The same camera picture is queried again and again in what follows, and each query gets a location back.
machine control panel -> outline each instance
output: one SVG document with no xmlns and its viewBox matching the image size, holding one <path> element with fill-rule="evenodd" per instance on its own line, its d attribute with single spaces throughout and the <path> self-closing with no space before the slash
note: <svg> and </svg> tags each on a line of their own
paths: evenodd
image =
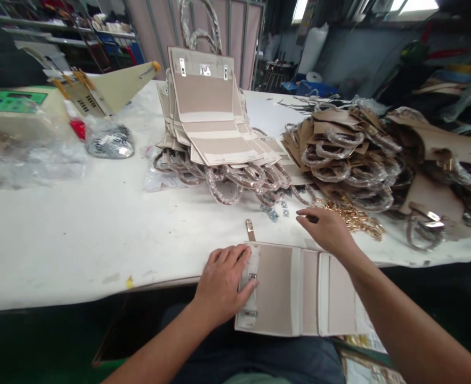
<svg viewBox="0 0 471 384">
<path fill-rule="evenodd" d="M 0 91 L 0 112 L 34 114 L 28 101 L 42 105 L 46 97 L 47 93 Z"/>
</svg>

lap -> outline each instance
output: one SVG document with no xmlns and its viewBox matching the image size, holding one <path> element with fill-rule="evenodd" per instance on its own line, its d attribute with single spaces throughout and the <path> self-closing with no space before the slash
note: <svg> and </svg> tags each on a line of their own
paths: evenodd
<svg viewBox="0 0 471 384">
<path fill-rule="evenodd" d="M 170 307 L 161 327 L 185 305 Z M 330 340 L 280 338 L 236 332 L 233 321 L 215 329 L 191 355 L 173 383 L 221 384 L 241 372 L 264 372 L 291 383 L 345 383 L 342 365 Z"/>
</svg>

forearm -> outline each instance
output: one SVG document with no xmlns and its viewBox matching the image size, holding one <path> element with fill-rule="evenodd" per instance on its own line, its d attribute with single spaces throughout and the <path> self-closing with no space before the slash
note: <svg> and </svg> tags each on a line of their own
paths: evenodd
<svg viewBox="0 0 471 384">
<path fill-rule="evenodd" d="M 186 306 L 104 384 L 169 383 L 211 330 L 194 307 Z"/>
<path fill-rule="evenodd" d="M 339 255 L 394 365 L 408 383 L 471 382 L 471 354 L 363 252 Z"/>
</svg>

bag handle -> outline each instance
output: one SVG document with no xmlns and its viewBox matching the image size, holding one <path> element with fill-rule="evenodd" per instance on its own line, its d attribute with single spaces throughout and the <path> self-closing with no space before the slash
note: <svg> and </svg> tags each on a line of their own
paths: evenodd
<svg viewBox="0 0 471 384">
<path fill-rule="evenodd" d="M 184 40 L 184 45 L 191 49 L 197 49 L 197 40 L 199 38 L 203 38 L 207 40 L 207 42 L 211 45 L 213 52 L 217 55 L 222 55 L 222 47 L 221 47 L 221 36 L 220 36 L 220 25 L 218 24 L 218 16 L 214 11 L 214 6 L 211 0 L 200 0 L 206 10 L 207 14 L 209 15 L 210 19 L 210 26 L 212 30 L 212 34 L 214 38 L 210 36 L 210 34 L 203 29 L 197 29 L 190 33 L 188 27 L 188 6 L 190 5 L 192 0 L 180 0 L 179 8 L 181 13 L 181 32 L 182 32 L 182 39 Z"/>
</svg>

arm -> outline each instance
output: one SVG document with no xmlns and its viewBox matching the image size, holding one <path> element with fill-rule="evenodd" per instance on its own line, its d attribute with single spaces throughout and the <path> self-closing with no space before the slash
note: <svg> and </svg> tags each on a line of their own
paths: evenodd
<svg viewBox="0 0 471 384">
<path fill-rule="evenodd" d="M 358 248 L 335 212 L 305 209 L 297 221 L 349 273 L 369 317 L 408 383 L 471 383 L 471 354 Z M 319 218 L 311 223 L 303 215 Z"/>
<path fill-rule="evenodd" d="M 257 285 L 252 280 L 237 292 L 250 255 L 245 245 L 212 252 L 193 301 L 104 384 L 169 383 L 203 339 L 244 307 Z"/>
</svg>

